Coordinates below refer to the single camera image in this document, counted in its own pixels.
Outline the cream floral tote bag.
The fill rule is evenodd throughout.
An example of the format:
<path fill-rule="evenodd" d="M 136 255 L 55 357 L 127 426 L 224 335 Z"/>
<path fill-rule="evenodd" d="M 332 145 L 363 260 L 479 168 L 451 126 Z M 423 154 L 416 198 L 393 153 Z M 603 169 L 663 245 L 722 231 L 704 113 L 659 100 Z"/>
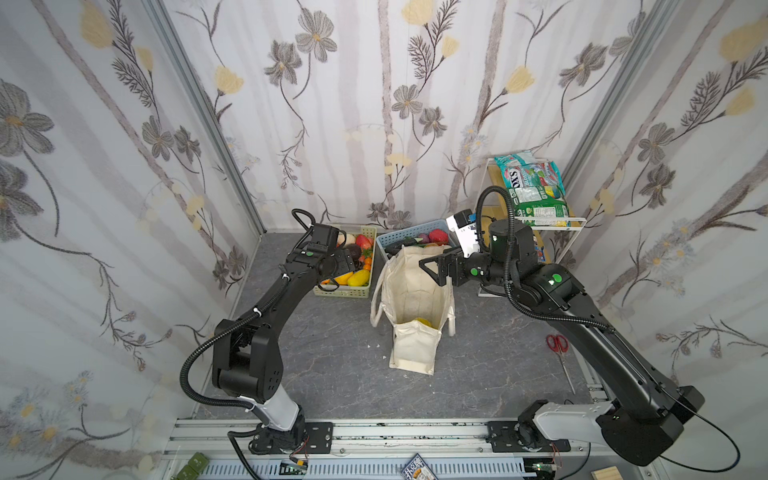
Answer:
<path fill-rule="evenodd" d="M 370 310 L 370 323 L 382 319 L 392 325 L 393 347 L 389 366 L 393 369 L 433 375 L 443 332 L 456 335 L 453 286 L 438 286 L 418 262 L 447 250 L 445 246 L 408 246 L 389 259 L 378 277 Z M 417 321 L 421 317 L 432 328 Z"/>

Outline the yellow lemon toy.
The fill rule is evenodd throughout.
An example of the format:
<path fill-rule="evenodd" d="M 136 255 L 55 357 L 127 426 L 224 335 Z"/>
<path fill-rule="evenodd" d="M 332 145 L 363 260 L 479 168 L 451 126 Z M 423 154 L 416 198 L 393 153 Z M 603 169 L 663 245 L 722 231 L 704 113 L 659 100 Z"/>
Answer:
<path fill-rule="evenodd" d="M 430 327 L 430 328 L 432 328 L 432 324 L 431 324 L 431 322 L 430 322 L 429 320 L 427 320 L 427 319 L 424 319 L 424 318 L 418 317 L 418 318 L 416 318 L 416 319 L 415 319 L 415 321 L 417 321 L 417 322 L 419 322 L 419 323 L 421 323 L 421 324 L 423 324 L 423 325 L 425 325 L 425 326 L 427 326 L 427 327 Z"/>

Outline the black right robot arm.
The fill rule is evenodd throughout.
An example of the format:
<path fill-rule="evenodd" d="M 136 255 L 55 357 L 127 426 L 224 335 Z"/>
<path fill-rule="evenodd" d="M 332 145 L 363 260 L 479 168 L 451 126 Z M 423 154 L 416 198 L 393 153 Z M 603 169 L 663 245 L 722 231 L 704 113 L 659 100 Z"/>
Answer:
<path fill-rule="evenodd" d="M 477 250 L 455 247 L 420 261 L 437 285 L 478 281 L 500 286 L 523 315 L 544 321 L 575 348 L 608 387 L 612 397 L 593 404 L 537 400 L 516 420 L 514 443 L 529 451 L 559 440 L 609 447 L 636 466 L 660 458 L 704 404 L 693 386 L 677 387 L 631 346 L 600 312 L 585 287 L 564 266 L 538 259 L 532 228 L 517 219 L 510 194 L 499 194 L 507 214 L 476 232 Z"/>

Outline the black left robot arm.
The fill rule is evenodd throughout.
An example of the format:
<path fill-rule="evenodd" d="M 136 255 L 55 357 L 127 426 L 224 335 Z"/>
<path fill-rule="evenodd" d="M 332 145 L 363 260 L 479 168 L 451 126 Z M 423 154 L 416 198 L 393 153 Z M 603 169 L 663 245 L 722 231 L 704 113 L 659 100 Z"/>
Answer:
<path fill-rule="evenodd" d="M 281 385 L 284 364 L 279 338 L 310 291 L 336 291 L 338 278 L 355 266 L 351 253 L 338 240 L 346 234 L 343 230 L 318 222 L 303 209 L 294 208 L 291 215 L 304 234 L 279 266 L 280 276 L 238 319 L 220 321 L 213 337 L 193 350 L 179 373 L 182 392 L 196 403 L 254 414 L 261 425 L 251 435 L 260 454 L 272 448 L 293 452 L 308 442 L 303 410 Z M 213 352 L 211 382 L 228 395 L 226 399 L 206 396 L 190 383 L 192 366 L 208 350 Z"/>

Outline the green skittles candy bag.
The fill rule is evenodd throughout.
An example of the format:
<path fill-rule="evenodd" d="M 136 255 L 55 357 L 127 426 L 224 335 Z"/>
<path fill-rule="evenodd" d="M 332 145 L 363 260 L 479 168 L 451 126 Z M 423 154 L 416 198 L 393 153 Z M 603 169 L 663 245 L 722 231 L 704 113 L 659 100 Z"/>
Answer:
<path fill-rule="evenodd" d="M 557 165 L 527 150 L 495 157 L 517 217 L 532 218 L 529 225 L 566 227 L 570 210 Z"/>

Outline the orange fruit toy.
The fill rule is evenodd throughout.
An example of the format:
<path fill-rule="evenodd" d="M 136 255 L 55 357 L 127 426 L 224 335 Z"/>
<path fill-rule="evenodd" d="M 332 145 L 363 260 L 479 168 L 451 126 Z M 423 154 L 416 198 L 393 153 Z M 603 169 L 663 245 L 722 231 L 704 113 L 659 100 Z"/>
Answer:
<path fill-rule="evenodd" d="M 343 275 L 337 276 L 334 278 L 334 282 L 341 286 L 347 286 L 349 279 L 354 275 L 353 272 L 348 272 Z"/>

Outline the dark avocado toy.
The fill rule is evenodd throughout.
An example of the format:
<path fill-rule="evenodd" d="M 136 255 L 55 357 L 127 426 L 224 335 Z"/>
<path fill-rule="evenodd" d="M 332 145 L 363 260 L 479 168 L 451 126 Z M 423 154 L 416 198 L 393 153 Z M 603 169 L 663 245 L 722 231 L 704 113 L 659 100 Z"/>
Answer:
<path fill-rule="evenodd" d="M 346 245 L 344 249 L 354 261 L 358 261 L 362 256 L 362 249 L 357 244 Z"/>

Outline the yellow mango toy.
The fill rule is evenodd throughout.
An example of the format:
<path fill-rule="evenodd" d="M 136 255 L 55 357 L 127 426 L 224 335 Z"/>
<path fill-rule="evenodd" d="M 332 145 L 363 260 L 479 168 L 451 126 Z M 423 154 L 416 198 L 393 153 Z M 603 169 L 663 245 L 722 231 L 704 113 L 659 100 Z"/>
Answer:
<path fill-rule="evenodd" d="M 369 284 L 371 272 L 369 270 L 359 270 L 354 272 L 347 280 L 349 287 L 365 287 Z"/>

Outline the green plastic fruit basket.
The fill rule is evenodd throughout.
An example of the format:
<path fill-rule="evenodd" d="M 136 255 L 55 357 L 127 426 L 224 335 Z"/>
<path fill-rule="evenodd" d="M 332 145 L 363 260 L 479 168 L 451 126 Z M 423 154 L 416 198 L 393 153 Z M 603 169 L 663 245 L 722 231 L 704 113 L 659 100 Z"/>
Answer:
<path fill-rule="evenodd" d="M 377 236 L 378 227 L 374 225 L 340 227 L 336 270 L 329 279 L 313 288 L 314 295 L 367 299 L 376 263 L 374 243 Z"/>

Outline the red pepper toy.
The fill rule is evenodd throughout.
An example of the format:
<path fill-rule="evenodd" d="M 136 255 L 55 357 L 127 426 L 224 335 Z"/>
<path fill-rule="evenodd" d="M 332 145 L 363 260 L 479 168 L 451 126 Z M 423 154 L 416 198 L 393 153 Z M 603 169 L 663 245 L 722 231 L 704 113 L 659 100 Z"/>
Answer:
<path fill-rule="evenodd" d="M 430 243 L 446 245 L 450 243 L 449 235 L 442 229 L 434 229 L 428 233 Z"/>

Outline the blue plastic vegetable basket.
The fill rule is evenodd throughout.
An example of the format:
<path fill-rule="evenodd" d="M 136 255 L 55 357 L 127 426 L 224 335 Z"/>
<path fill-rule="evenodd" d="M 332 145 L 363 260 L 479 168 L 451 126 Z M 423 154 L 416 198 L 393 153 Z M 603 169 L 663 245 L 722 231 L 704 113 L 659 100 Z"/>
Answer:
<path fill-rule="evenodd" d="M 429 235 L 433 230 L 442 230 L 445 232 L 448 235 L 448 244 L 450 246 L 457 247 L 459 245 L 458 239 L 449 230 L 446 220 L 437 219 L 400 230 L 389 231 L 379 235 L 376 239 L 376 250 L 378 253 L 383 254 L 386 258 L 390 258 L 391 254 L 388 254 L 386 249 L 391 245 L 408 239 L 413 239 L 416 243 L 421 243 L 420 235 Z"/>

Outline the red handled scissors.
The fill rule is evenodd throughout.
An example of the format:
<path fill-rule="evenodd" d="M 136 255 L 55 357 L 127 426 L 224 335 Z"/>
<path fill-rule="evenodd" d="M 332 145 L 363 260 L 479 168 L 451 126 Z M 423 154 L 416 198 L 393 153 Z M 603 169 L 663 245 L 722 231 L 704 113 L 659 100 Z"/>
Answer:
<path fill-rule="evenodd" d="M 546 336 L 546 344 L 547 344 L 547 347 L 558 356 L 558 360 L 563 370 L 563 374 L 568 383 L 568 386 L 570 387 L 571 392 L 575 394 L 576 393 L 575 386 L 573 384 L 571 376 L 565 365 L 565 355 L 569 350 L 568 340 L 563 335 L 550 334 Z"/>

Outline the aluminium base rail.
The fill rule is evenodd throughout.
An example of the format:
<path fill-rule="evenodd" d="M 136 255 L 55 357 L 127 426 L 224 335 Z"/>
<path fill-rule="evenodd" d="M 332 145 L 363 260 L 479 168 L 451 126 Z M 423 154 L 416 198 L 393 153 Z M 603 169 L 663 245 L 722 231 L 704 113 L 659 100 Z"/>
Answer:
<path fill-rule="evenodd" d="M 294 455 L 247 457 L 262 479 L 399 479 L 420 456 L 440 479 L 666 479 L 659 461 L 634 466 L 602 445 L 557 441 L 525 451 L 502 419 L 331 420 Z"/>

